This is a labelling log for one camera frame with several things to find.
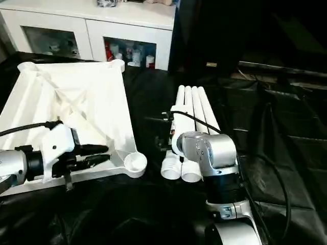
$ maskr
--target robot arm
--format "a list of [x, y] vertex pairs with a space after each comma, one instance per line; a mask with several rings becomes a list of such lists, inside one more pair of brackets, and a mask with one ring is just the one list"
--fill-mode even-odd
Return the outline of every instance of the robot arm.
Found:
[[206, 229], [206, 237], [212, 237], [214, 241], [219, 238], [222, 242], [219, 244], [224, 245], [262, 244], [250, 203], [241, 188], [233, 140], [225, 134], [185, 132], [172, 147], [178, 148], [180, 156], [199, 163], [207, 194], [206, 204], [215, 221]]
[[[43, 176], [44, 182], [64, 176], [66, 189], [70, 190], [70, 173], [109, 160], [108, 154], [94, 155], [108, 150], [106, 145], [80, 145], [76, 131], [60, 123], [47, 132], [39, 151], [33, 151], [31, 145], [0, 151], [0, 193], [36, 176]], [[76, 156], [88, 157], [78, 162]]]

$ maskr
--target bottle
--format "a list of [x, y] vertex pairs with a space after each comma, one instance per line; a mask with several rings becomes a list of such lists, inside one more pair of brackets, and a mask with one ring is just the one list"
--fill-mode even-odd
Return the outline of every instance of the bottle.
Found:
[[154, 68], [154, 56], [148, 55], [146, 57], [146, 67], [147, 68]]
[[105, 49], [106, 49], [106, 58], [107, 58], [107, 61], [112, 61], [114, 60], [114, 56], [110, 50], [110, 43], [105, 41], [104, 42], [104, 46], [105, 46]]
[[128, 60], [131, 60], [133, 58], [133, 47], [134, 47], [133, 41], [126, 42], [126, 58]]

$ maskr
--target white pvc pipe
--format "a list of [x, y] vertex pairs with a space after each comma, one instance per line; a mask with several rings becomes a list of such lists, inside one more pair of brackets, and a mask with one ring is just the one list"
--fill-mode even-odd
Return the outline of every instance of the white pvc pipe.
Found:
[[[215, 128], [219, 129], [219, 125], [217, 123], [216, 117], [214, 115], [214, 112], [211, 108], [210, 102], [208, 100], [208, 97], [206, 96], [206, 93], [204, 91], [203, 87], [199, 87], [198, 88], [198, 93], [200, 96], [200, 100], [201, 100], [201, 105], [202, 105], [202, 109], [203, 109], [203, 113], [204, 113], [204, 117], [205, 117], [205, 121], [207, 124], [210, 124], [212, 126], [214, 126]], [[218, 134], [215, 130], [212, 129], [208, 129], [209, 133], [211, 135], [214, 134]]]
[[[204, 113], [202, 110], [201, 100], [198, 93], [197, 87], [192, 87], [192, 99], [193, 99], [193, 108], [194, 108], [194, 115], [196, 118], [205, 121]], [[208, 128], [198, 122], [196, 122], [196, 131], [208, 133]]]
[[190, 86], [185, 87], [185, 105], [191, 106], [193, 108], [193, 98], [192, 98], [192, 89]]
[[[190, 111], [190, 115], [194, 115], [193, 111], [193, 98], [192, 98], [192, 89], [190, 86], [185, 88], [185, 105], [190, 106], [192, 110]], [[191, 128], [191, 131], [195, 131], [195, 124]], [[187, 158], [184, 158], [182, 169], [181, 169], [181, 177], [184, 181], [195, 183], [201, 180], [202, 175], [200, 171], [199, 163], [190, 161]]]
[[[176, 105], [184, 105], [185, 87], [180, 85], [178, 87], [176, 96]], [[175, 130], [174, 122], [171, 126], [171, 132]], [[181, 175], [182, 163], [179, 160], [179, 156], [174, 154], [173, 151], [167, 151], [164, 160], [161, 165], [161, 175], [169, 180], [177, 180]]]
[[177, 91], [177, 97], [175, 103], [176, 106], [184, 105], [184, 96], [185, 96], [185, 87], [183, 85], [180, 85]]

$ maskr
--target black plastic sheet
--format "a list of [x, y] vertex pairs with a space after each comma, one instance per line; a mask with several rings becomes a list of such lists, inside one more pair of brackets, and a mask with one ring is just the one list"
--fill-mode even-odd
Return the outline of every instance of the black plastic sheet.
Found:
[[[0, 65], [0, 106], [19, 75], [21, 62], [80, 60], [17, 53]], [[127, 67], [124, 83], [137, 148], [148, 159], [139, 179], [111, 176], [0, 198], [0, 244], [203, 244], [211, 220], [203, 184], [169, 181], [160, 175], [164, 153], [155, 136], [170, 125], [145, 120], [174, 104], [180, 76]], [[327, 91], [291, 85], [203, 77], [222, 130], [238, 147], [265, 153], [289, 190], [292, 222], [279, 244], [327, 244]], [[273, 237], [285, 225], [285, 199], [273, 170], [241, 155], [252, 193]]]

